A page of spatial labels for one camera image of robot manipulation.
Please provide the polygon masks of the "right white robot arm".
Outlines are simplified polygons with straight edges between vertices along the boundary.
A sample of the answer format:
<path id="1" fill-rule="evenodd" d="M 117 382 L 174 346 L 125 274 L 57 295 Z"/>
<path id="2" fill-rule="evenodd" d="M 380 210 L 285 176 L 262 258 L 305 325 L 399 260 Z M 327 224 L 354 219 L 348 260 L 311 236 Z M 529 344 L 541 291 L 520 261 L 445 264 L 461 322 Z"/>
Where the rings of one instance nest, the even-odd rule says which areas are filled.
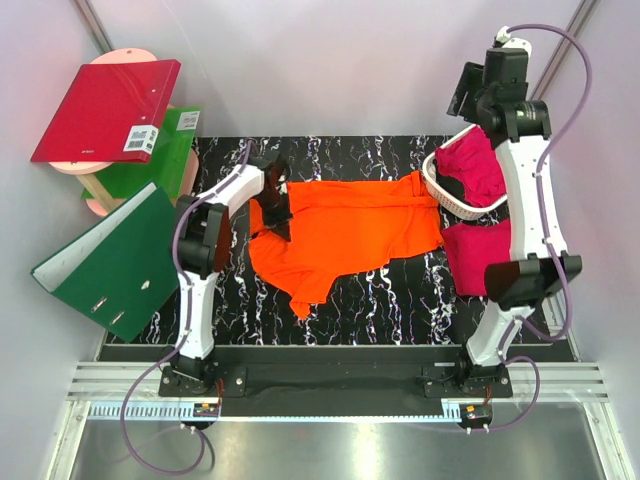
<path id="1" fill-rule="evenodd" d="M 511 222 L 510 258 L 484 274 L 489 301 L 456 360 L 454 384 L 476 396 L 506 377 L 505 355 L 542 301 L 566 292 L 582 270 L 558 225 L 550 179 L 554 138 L 547 105 L 527 97 L 531 47 L 497 41 L 481 64 L 465 64 L 447 113 L 479 126 L 505 181 Z"/>

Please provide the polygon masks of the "orange t shirt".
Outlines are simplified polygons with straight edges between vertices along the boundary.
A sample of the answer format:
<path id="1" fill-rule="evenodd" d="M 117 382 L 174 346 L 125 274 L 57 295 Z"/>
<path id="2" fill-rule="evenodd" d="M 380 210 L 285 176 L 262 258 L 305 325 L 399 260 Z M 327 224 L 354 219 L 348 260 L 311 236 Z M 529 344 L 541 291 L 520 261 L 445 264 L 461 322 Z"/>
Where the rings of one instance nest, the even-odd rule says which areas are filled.
<path id="1" fill-rule="evenodd" d="M 309 181 L 287 186 L 288 241 L 267 229 L 250 203 L 248 252 L 254 272 L 287 293 L 301 320 L 327 302 L 335 281 L 443 244 L 438 203 L 414 171 L 395 181 Z"/>

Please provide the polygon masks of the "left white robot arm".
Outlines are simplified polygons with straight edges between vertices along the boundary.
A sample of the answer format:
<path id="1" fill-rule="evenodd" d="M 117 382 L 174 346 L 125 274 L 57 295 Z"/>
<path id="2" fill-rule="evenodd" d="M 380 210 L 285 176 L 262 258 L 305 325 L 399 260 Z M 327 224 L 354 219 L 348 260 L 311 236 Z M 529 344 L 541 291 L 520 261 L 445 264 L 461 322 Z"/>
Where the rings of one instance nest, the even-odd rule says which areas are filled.
<path id="1" fill-rule="evenodd" d="M 277 150 L 249 156 L 214 187 L 197 196 L 184 195 L 176 203 L 171 253 L 180 286 L 180 332 L 170 363 L 193 395 L 208 394 L 216 382 L 210 359 L 213 301 L 231 254 L 231 219 L 255 200 L 266 229 L 289 242 L 293 215 L 283 186 L 289 174 L 288 162 Z"/>

